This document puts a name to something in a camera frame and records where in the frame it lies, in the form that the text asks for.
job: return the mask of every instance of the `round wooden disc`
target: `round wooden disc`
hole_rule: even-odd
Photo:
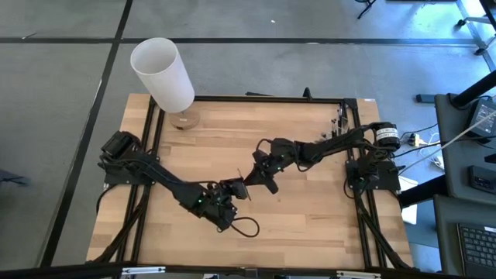
[[[179,130],[191,129],[200,121],[200,114],[194,111],[185,111],[169,114],[169,121],[172,126]]]

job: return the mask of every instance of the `white cylinder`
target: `white cylinder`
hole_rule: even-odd
[[[182,112],[195,98],[195,90],[176,45],[165,38],[140,43],[131,53],[131,67],[166,112]]]

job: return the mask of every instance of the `floor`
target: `floor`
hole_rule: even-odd
[[[472,16],[481,14],[471,0],[377,0],[361,20],[356,17],[364,4],[350,0],[127,2],[132,7],[122,37],[184,38],[178,48],[197,95],[300,96],[310,87],[319,97],[375,98],[382,120],[396,123],[402,132],[436,122],[433,106],[415,103],[414,95],[461,92],[488,74],[496,57],[496,48],[485,57],[473,55],[477,37],[488,38],[493,29],[453,27],[463,17],[460,6]],[[120,39],[116,31],[125,5],[126,0],[0,4],[0,168],[32,181],[25,187],[0,187],[2,270],[38,262],[75,155],[84,160],[53,264],[84,262],[102,191],[99,148],[119,128],[127,95],[146,93],[129,66],[136,41],[113,43],[113,59],[112,38]],[[91,38],[107,38],[107,43]],[[308,44],[311,38],[335,40]],[[85,127],[97,92],[103,95],[98,118],[94,127]],[[85,128],[93,129],[88,151],[76,153]],[[422,138],[435,132],[425,131]],[[418,158],[410,153],[397,163]],[[405,176],[423,182],[440,174],[425,162]],[[432,203],[418,210],[419,223],[407,225],[415,265],[440,270]],[[430,241],[419,237],[422,233]]]

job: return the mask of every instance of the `office chair wheel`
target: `office chair wheel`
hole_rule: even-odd
[[[480,49],[476,50],[474,54],[475,55],[482,55],[484,53],[484,51],[486,51],[486,50],[483,48],[480,48]]]

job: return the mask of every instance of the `wooden board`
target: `wooden board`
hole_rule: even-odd
[[[130,95],[121,130],[141,136],[149,95]],[[374,100],[358,100],[362,123],[379,120]],[[195,102],[200,123],[188,131],[167,121],[160,138],[160,162],[186,181],[222,180],[246,176],[251,153],[262,138],[285,137],[311,142],[329,130],[337,105]],[[139,262],[141,264],[220,267],[363,268],[357,215],[343,194],[346,153],[325,158],[308,172],[290,166],[276,176],[280,188],[272,195],[263,185],[249,186],[252,201],[235,200],[237,217],[260,223],[254,239],[233,229],[217,233],[206,219],[186,212],[164,187],[151,191]],[[395,251],[412,264],[397,200],[388,191],[375,191],[381,231]],[[88,259],[101,254],[119,231],[129,186],[118,186],[102,200]],[[239,221],[239,229],[253,233],[254,224]],[[371,253],[377,262],[372,235]],[[133,233],[128,242],[129,259]]]

